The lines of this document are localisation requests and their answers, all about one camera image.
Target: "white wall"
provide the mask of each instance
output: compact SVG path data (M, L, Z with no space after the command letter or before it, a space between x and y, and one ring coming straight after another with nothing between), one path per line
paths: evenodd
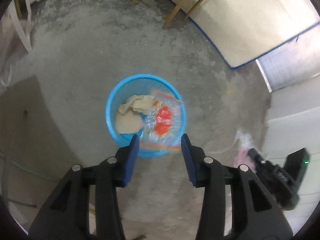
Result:
M296 233L320 200L320 76L272 93L268 131L262 152L283 165L288 154L306 147L310 163L298 194L300 201L285 216Z
M196 1L188 0L182 9L188 11ZM191 17L231 67L256 59L320 20L309 0L205 0Z

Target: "blue mesh basket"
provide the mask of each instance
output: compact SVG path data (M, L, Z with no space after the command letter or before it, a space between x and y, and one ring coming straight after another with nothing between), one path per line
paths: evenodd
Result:
M106 106L106 122L111 136L121 147L128 146L133 134L119 134L115 127L115 116L118 108L121 104L124 104L126 100L133 95L149 95L150 89L158 89L162 92L172 94L177 100L182 101L181 95L178 91L164 79L149 75L149 74L138 74L123 79L117 84L111 91L107 106ZM180 143L181 136L186 128L187 114L184 104L181 107L181 128L179 136L175 141L174 145ZM168 150L147 150L140 149L138 156L140 157L155 157L167 153Z

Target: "transparent plastic bag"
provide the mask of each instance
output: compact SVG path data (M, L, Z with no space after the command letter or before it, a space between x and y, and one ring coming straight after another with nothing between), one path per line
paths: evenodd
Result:
M248 155L251 148L255 148L250 133L237 132L236 138L239 140L238 154L235 157L233 167L237 168L241 164L247 165L253 172L255 172L255 165Z
M141 146L154 149L179 149L173 145L181 129L181 101L172 95L152 89L153 108L145 119Z

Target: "white furniture leg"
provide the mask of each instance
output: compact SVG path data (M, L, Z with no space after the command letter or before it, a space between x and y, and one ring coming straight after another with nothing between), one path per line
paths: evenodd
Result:
M31 42L30 33L32 31L32 28L33 28L33 23L31 22L32 12L31 12L30 0L25 0L25 1L26 1L27 11L28 11L26 37Z
M12 20L13 26L16 29L22 44L26 48L27 52L30 53L32 50L30 43L30 33L27 37L25 32L23 31L23 28L17 15L16 7L14 5L14 0L12 0L10 5L8 6L8 11L10 19Z

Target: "concrete floor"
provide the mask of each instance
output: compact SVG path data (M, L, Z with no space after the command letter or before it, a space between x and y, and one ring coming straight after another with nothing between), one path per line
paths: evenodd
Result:
M0 97L2 194L28 230L57 180L75 163L96 165L118 148L105 123L112 88L137 74L173 84L188 111L187 134L205 152L233 144L238 128L262 145L268 89L255 63L230 70L219 52L167 0L43 0L32 5L33 50L7 58L10 87ZM237 145L213 157L232 165ZM0 160L3 169L4 161ZM180 152L138 158L131 183L118 191L127 238L194 239L203 189L195 189ZM230 196L227 196L228 212Z

